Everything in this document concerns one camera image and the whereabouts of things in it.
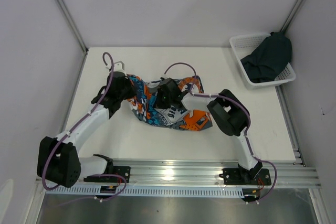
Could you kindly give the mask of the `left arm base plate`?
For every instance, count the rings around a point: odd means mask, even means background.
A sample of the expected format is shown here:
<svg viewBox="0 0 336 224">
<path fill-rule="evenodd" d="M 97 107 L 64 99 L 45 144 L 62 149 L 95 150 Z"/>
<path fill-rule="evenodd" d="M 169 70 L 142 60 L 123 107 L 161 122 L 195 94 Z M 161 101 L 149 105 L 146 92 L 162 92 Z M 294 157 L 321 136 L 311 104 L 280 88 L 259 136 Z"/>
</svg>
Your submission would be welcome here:
<svg viewBox="0 0 336 224">
<path fill-rule="evenodd" d="M 83 181 L 92 183 L 128 183 L 130 175 L 130 166 L 114 166 L 110 171 L 105 171 L 103 174 L 97 176 L 91 175 L 85 177 Z"/>
</svg>

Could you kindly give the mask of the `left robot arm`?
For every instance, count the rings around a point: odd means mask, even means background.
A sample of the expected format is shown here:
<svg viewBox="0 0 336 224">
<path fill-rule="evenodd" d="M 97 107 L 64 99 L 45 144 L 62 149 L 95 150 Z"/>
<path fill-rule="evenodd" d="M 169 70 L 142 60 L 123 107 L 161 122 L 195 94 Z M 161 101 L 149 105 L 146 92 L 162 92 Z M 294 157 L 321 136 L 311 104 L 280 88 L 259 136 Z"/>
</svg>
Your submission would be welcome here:
<svg viewBox="0 0 336 224">
<path fill-rule="evenodd" d="M 136 96 L 136 88 L 129 74 L 121 71 L 107 78 L 96 97 L 91 101 L 88 112 L 70 129 L 55 137 L 44 137 L 39 146 L 37 175 L 46 190 L 72 187 L 79 178 L 87 182 L 125 183 L 126 178 L 114 174 L 113 159 L 102 154 L 79 158 L 78 153 L 90 136 L 120 109 L 124 100 Z"/>
</svg>

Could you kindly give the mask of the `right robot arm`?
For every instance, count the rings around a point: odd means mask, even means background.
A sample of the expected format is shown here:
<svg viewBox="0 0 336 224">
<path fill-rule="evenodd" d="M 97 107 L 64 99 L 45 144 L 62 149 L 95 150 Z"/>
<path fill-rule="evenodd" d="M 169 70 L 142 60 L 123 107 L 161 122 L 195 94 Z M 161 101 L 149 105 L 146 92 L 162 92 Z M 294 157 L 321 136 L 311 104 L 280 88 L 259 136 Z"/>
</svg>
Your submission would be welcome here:
<svg viewBox="0 0 336 224">
<path fill-rule="evenodd" d="M 238 172 L 242 183 L 251 184 L 258 179 L 263 165 L 253 152 L 247 132 L 251 125 L 248 110 L 227 89 L 219 94 L 181 91 L 171 78 L 158 85 L 155 107 L 166 109 L 170 105 L 187 111 L 199 110 L 211 114 L 218 128 L 233 140 L 238 157 Z"/>
</svg>

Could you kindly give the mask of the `colourful patterned shorts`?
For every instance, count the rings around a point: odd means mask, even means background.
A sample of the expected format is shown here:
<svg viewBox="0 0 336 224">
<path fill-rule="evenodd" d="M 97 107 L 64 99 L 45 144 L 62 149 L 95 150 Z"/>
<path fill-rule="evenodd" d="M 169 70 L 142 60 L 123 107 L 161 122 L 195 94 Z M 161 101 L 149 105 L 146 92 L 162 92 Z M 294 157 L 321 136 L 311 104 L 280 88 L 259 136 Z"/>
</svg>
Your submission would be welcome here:
<svg viewBox="0 0 336 224">
<path fill-rule="evenodd" d="M 162 94 L 160 85 L 164 80 L 146 82 L 136 75 L 128 75 L 136 89 L 136 96 L 128 103 L 136 118 L 151 126 L 174 130 L 202 131 L 213 126 L 210 113 L 201 110 L 187 110 L 181 104 L 172 103 L 157 107 L 167 95 Z"/>
</svg>

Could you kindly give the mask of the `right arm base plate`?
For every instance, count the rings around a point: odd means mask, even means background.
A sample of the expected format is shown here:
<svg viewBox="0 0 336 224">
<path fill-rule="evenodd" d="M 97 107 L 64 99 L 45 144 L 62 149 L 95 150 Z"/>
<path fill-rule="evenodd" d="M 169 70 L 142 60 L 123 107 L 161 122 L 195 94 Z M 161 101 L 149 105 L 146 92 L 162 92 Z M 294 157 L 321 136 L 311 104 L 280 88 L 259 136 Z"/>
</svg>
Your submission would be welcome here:
<svg viewBox="0 0 336 224">
<path fill-rule="evenodd" d="M 271 186 L 272 184 L 270 172 L 265 168 L 262 168 L 257 175 L 252 175 L 239 168 L 224 168 L 219 177 L 224 180 L 225 185 Z"/>
</svg>

